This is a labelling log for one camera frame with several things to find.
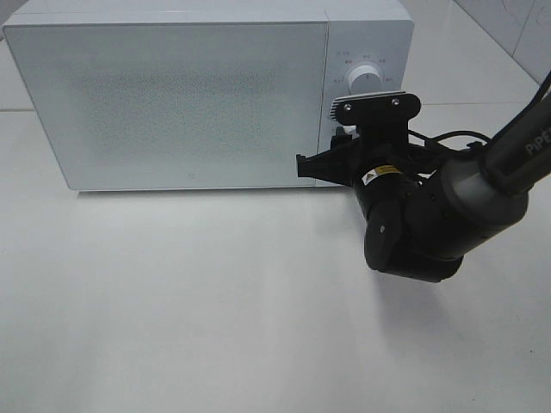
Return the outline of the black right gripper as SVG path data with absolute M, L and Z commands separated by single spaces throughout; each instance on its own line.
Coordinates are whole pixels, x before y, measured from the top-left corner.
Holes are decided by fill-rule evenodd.
M 352 188 L 362 216 L 370 220 L 375 207 L 408 198 L 425 181 L 422 175 L 443 163 L 443 149 L 426 137 L 422 141 L 421 145 L 401 145 L 387 138 L 375 139 L 363 149 L 354 126 L 337 126 L 330 150 L 311 157 L 296 155 L 297 176 Z

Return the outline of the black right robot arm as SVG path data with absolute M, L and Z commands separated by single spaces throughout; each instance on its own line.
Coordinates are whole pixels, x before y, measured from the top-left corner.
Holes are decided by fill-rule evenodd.
M 438 282 L 471 250 L 525 215 L 550 172 L 550 96 L 539 92 L 491 139 L 453 150 L 442 137 L 411 142 L 421 109 L 404 91 L 341 97 L 330 148 L 296 158 L 297 173 L 352 188 L 373 270 Z

